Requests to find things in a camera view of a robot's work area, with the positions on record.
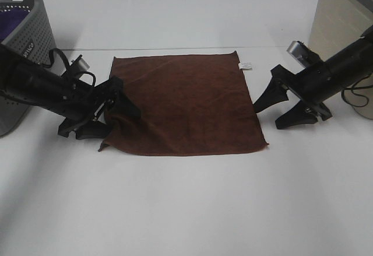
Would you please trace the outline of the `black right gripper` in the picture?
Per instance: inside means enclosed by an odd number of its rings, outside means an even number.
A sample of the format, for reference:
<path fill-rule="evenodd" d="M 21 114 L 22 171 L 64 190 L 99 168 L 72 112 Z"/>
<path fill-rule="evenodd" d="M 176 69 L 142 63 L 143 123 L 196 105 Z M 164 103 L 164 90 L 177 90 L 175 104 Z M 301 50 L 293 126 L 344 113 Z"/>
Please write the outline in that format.
<path fill-rule="evenodd" d="M 288 101 L 290 90 L 300 100 L 276 121 L 277 129 L 296 125 L 314 124 L 318 118 L 326 121 L 332 117 L 323 101 L 331 96 L 331 73 L 323 65 L 312 65 L 294 74 L 282 67 L 271 70 L 272 78 L 262 95 L 254 102 L 254 112 L 261 111 L 283 101 Z"/>

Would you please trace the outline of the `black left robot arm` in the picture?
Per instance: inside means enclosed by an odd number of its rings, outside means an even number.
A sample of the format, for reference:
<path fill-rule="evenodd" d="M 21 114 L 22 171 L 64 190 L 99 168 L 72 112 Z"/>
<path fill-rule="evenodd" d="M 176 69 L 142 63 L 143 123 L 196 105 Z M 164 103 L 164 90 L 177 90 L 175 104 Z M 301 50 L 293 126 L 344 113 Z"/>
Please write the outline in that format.
<path fill-rule="evenodd" d="M 123 93 L 120 78 L 97 84 L 81 56 L 69 62 L 58 48 L 48 55 L 49 64 L 38 64 L 2 45 L 1 96 L 63 116 L 58 135 L 65 138 L 74 132 L 78 140 L 104 139 L 112 131 L 111 124 L 99 121 L 105 111 L 140 118 L 140 109 Z"/>

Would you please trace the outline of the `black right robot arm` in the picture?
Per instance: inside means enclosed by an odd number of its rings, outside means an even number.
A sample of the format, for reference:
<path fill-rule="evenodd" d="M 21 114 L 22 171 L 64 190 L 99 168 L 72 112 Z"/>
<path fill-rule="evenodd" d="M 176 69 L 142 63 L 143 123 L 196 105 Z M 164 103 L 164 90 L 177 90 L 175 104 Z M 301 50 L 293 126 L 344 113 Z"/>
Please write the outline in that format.
<path fill-rule="evenodd" d="M 287 51 L 304 69 L 294 74 L 277 65 L 271 70 L 272 78 L 267 88 L 254 102 L 254 111 L 260 113 L 287 101 L 287 91 L 299 98 L 292 109 L 275 121 L 277 129 L 328 120 L 332 113 L 324 101 L 372 74 L 371 27 L 326 61 L 300 41 L 293 41 Z"/>

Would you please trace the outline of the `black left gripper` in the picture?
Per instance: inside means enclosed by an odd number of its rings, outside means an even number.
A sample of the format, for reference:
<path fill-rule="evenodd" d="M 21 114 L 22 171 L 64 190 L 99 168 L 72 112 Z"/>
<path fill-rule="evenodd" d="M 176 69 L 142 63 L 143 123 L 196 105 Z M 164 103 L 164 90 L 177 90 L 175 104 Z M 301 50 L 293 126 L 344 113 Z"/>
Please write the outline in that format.
<path fill-rule="evenodd" d="M 110 125 L 98 120 L 105 111 L 141 117 L 140 109 L 125 95 L 122 79 L 116 76 L 77 100 L 62 104 L 65 119 L 58 127 L 58 135 L 67 137 L 74 132 L 76 139 L 104 139 L 112 131 Z"/>

